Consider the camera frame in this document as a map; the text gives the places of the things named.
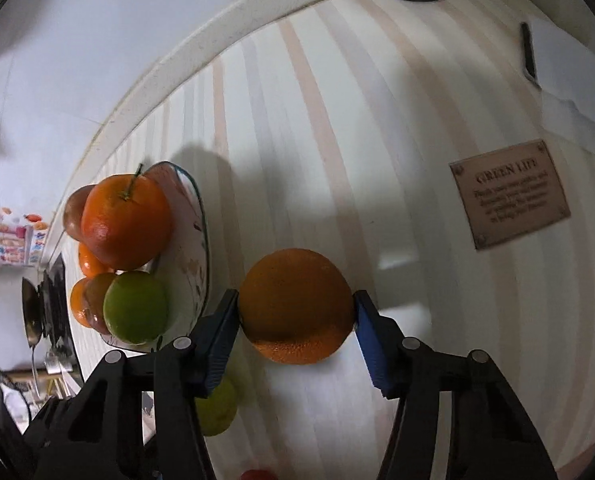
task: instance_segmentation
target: orange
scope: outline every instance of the orange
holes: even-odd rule
[[[242,328],[269,359],[312,364],[335,352],[353,329],[349,284],[325,256],[306,249],[269,254],[240,288]]]
[[[164,250],[172,233],[166,195],[138,173],[102,180],[91,190],[82,213],[82,241],[113,269],[133,270],[148,263]]]
[[[82,269],[84,276],[87,278],[94,278],[102,272],[115,272],[115,270],[100,262],[95,255],[90,252],[90,249],[81,242],[77,249],[77,255],[80,260],[80,269]]]
[[[72,286],[71,290],[71,313],[80,325],[90,328],[86,320],[86,304],[84,303],[84,288],[90,282],[88,278],[82,278]]]

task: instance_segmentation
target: kitchen utensil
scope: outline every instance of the kitchen utensil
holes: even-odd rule
[[[51,280],[48,277],[48,272],[44,271],[42,276],[42,283],[37,287],[39,299],[42,304],[42,332],[44,337],[48,338],[51,346],[56,344],[55,327],[53,322],[53,303],[50,298]]]
[[[31,370],[33,370],[33,383],[35,393],[39,397],[39,387],[37,385],[37,368],[35,366],[35,348],[42,339],[42,303],[40,295],[33,284],[26,278],[21,280],[21,301],[22,311],[24,313],[24,328],[26,329],[26,339],[30,347]]]

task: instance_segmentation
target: blurry green fruit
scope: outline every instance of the blurry green fruit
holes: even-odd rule
[[[157,339],[168,321],[164,285],[141,270],[120,274],[104,297],[104,320],[108,330],[125,343],[140,345]]]
[[[208,399],[195,399],[197,418],[204,436],[224,433],[237,414],[237,393],[228,377],[213,390]]]

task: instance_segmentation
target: brown plaque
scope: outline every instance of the brown plaque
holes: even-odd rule
[[[479,251],[571,216],[543,140],[451,164]]]

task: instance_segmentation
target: green apple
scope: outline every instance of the green apple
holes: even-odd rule
[[[168,321],[164,285],[141,270],[120,274],[104,297],[104,321],[109,332],[125,343],[157,339]]]

